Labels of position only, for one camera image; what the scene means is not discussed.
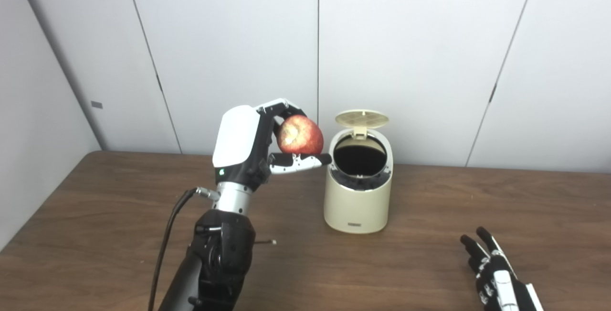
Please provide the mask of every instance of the trash can lid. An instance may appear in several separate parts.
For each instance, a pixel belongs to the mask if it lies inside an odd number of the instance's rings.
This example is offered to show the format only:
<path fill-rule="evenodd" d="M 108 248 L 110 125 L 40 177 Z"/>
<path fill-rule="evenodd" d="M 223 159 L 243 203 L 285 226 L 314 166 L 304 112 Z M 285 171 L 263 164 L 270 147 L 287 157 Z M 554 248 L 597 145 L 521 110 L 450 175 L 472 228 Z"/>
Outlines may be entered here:
<path fill-rule="evenodd" d="M 388 124 L 388 117 L 375 110 L 353 109 L 339 113 L 336 122 L 347 128 L 380 128 Z"/>

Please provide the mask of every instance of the cable connector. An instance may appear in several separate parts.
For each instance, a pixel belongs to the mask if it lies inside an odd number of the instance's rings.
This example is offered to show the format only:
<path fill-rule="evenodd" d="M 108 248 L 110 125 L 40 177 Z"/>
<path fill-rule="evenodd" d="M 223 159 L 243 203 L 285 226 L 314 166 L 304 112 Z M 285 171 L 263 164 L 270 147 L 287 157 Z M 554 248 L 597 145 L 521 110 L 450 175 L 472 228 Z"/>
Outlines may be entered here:
<path fill-rule="evenodd" d="M 208 188 L 197 187 L 195 190 L 197 195 L 204 196 L 205 198 L 209 198 L 212 201 L 218 201 L 221 198 L 221 193 L 217 191 L 212 191 Z"/>

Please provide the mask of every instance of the robotic glove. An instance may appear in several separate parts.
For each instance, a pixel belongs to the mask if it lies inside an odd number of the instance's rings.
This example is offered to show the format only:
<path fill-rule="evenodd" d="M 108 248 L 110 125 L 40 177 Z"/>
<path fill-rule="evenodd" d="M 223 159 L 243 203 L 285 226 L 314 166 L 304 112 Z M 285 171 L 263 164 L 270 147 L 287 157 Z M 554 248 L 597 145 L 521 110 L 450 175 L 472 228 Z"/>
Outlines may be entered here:
<path fill-rule="evenodd" d="M 509 260 L 495 238 L 483 227 L 477 235 L 490 254 L 479 243 L 462 235 L 461 243 L 471 256 L 469 266 L 475 272 L 475 287 L 485 311 L 543 311 L 537 293 L 530 283 L 517 280 Z"/>

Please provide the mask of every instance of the black cable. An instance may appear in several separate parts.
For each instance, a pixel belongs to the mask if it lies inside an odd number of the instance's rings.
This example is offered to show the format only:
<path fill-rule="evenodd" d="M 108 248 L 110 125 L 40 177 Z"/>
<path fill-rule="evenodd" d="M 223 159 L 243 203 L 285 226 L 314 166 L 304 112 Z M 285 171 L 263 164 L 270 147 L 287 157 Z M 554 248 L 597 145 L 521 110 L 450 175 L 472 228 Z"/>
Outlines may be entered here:
<path fill-rule="evenodd" d="M 153 307 L 155 307 L 155 293 L 157 292 L 157 282 L 159 281 L 161 262 L 163 261 L 163 255 L 166 253 L 166 246 L 168 246 L 168 240 L 170 239 L 172 224 L 174 224 L 174 219 L 176 218 L 176 215 L 179 213 L 180 209 L 185 206 L 195 191 L 195 188 L 191 189 L 190 191 L 186 191 L 183 196 L 180 197 L 180 199 L 176 202 L 176 205 L 174 205 L 174 209 L 172 209 L 170 219 L 168 219 L 166 232 L 163 234 L 163 240 L 161 241 L 161 247 L 159 248 L 159 256 L 157 256 L 157 263 L 155 264 L 155 272 L 153 273 L 153 284 L 151 285 L 151 294 L 150 298 L 148 299 L 148 311 L 153 311 Z"/>

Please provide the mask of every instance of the black robotic finger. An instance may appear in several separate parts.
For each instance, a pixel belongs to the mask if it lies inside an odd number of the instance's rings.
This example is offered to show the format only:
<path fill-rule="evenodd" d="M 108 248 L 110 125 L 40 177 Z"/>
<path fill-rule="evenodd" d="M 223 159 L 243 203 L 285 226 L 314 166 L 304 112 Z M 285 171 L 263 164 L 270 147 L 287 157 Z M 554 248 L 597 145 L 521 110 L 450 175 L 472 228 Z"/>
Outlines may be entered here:
<path fill-rule="evenodd" d="M 465 250 L 471 255 L 472 258 L 476 259 L 478 262 L 482 262 L 483 259 L 489 258 L 487 252 L 482 248 L 482 246 L 474 241 L 471 237 L 467 235 L 462 235 L 460 237 L 460 242 L 464 245 Z"/>
<path fill-rule="evenodd" d="M 469 257 L 469 267 L 471 267 L 475 274 L 480 272 L 480 265 L 482 265 L 481 261 L 478 261 L 473 257 Z"/>
<path fill-rule="evenodd" d="M 484 243 L 488 247 L 488 250 L 490 250 L 491 255 L 494 256 L 494 255 L 503 253 L 502 249 L 500 248 L 497 241 L 495 240 L 495 237 L 493 237 L 493 235 L 491 235 L 485 228 L 480 226 L 477 228 L 475 232 L 477 233 L 478 236 L 480 236 L 482 241 L 484 241 Z"/>

